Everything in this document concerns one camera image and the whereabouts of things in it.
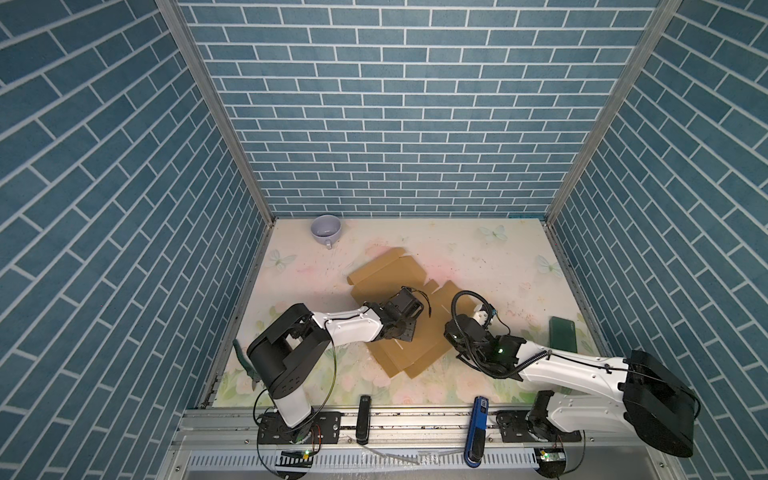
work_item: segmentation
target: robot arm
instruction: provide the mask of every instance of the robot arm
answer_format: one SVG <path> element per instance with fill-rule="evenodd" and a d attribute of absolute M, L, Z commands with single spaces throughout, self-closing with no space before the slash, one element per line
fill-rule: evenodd
<path fill-rule="evenodd" d="M 554 441 L 563 432 L 629 430 L 664 453 L 692 456 L 699 400 L 652 355 L 635 350 L 629 358 L 606 358 L 550 349 L 517 336 L 494 336 L 488 322 L 475 317 L 454 315 L 445 325 L 445 338 L 467 365 L 494 378 L 587 394 L 538 392 L 528 415 L 535 436 Z"/>
<path fill-rule="evenodd" d="M 462 294 L 483 302 L 477 319 L 456 314 L 456 300 Z M 406 287 L 383 305 L 366 303 L 346 312 L 311 312 L 298 303 L 250 344 L 247 355 L 284 422 L 294 429 L 312 415 L 303 383 L 331 342 L 341 346 L 390 338 L 410 341 L 423 308 Z M 640 351 L 629 359 L 583 356 L 513 335 L 494 336 L 487 320 L 493 312 L 477 294 L 457 294 L 445 338 L 458 351 L 458 358 L 496 379 L 562 386 L 587 394 L 540 391 L 528 415 L 531 433 L 554 441 L 558 434 L 575 430 L 630 430 L 662 452 L 680 457 L 693 454 L 698 399 L 653 356 Z"/>
<path fill-rule="evenodd" d="M 411 341 L 416 318 L 424 310 L 412 291 L 403 287 L 383 304 L 365 303 L 346 312 L 311 312 L 297 303 L 248 346 L 248 359 L 289 428 L 312 413 L 304 380 L 331 342 Z"/>

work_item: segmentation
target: cardboard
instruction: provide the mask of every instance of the cardboard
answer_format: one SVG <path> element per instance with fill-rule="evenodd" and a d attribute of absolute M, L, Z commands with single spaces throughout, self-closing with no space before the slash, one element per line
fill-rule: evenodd
<path fill-rule="evenodd" d="M 367 343 L 373 358 L 390 377 L 405 372 L 410 378 L 416 377 L 437 359 L 452 349 L 443 337 L 445 324 L 451 319 L 451 300 L 461 290 L 448 281 L 438 288 L 437 282 L 427 280 L 427 274 L 406 249 L 396 247 L 377 257 L 347 277 L 352 285 L 352 297 L 362 305 L 364 302 L 383 303 L 397 293 L 401 287 L 410 286 L 429 295 L 432 317 L 424 302 L 424 311 L 416 320 L 413 341 L 389 339 Z M 459 299 L 459 311 L 472 311 L 475 304 L 468 296 Z"/>

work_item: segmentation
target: table surface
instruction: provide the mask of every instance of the table surface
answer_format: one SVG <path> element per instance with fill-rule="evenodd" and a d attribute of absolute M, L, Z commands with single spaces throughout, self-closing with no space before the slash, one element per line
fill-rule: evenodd
<path fill-rule="evenodd" d="M 404 247 L 439 284 L 453 280 L 483 295 L 513 335 L 548 344 L 551 316 L 575 321 L 579 353 L 597 348 L 573 293 L 554 258 L 538 220 L 533 219 L 365 219 L 342 220 L 343 232 L 332 250 L 310 234 L 311 220 L 278 220 L 266 250 L 237 339 L 246 349 L 288 306 L 339 312 L 358 307 L 346 276 L 392 247 Z M 506 329 L 494 322 L 493 333 Z M 478 395 L 492 402 L 531 403 L 538 386 L 495 380 L 446 353 L 414 379 L 401 372 L 389 378 L 363 343 L 336 349 L 338 371 L 329 406 L 356 406 L 368 394 L 375 406 L 472 403 Z M 310 402 L 319 405 L 333 378 L 330 349 L 305 382 Z M 214 407 L 250 407 L 262 385 L 253 385 L 233 352 Z M 260 405 L 269 405 L 267 395 Z"/>

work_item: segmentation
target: brick wallpaper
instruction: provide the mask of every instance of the brick wallpaper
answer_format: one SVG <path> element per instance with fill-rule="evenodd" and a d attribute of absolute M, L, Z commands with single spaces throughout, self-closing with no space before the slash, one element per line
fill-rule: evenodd
<path fill-rule="evenodd" d="M 153 0 L 0 2 L 0 478 L 144 478 L 263 222 Z"/>
<path fill-rule="evenodd" d="M 182 0 L 282 216 L 541 217 L 657 0 Z"/>
<path fill-rule="evenodd" d="M 684 0 L 555 224 L 614 351 L 702 399 L 688 478 L 768 478 L 766 24 Z"/>

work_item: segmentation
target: white mug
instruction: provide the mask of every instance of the white mug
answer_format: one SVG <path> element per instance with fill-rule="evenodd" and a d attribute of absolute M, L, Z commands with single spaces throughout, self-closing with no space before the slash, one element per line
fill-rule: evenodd
<path fill-rule="evenodd" d="M 310 230 L 318 243 L 331 250 L 333 244 L 341 237 L 341 220 L 333 215 L 321 215 L 312 222 Z"/>

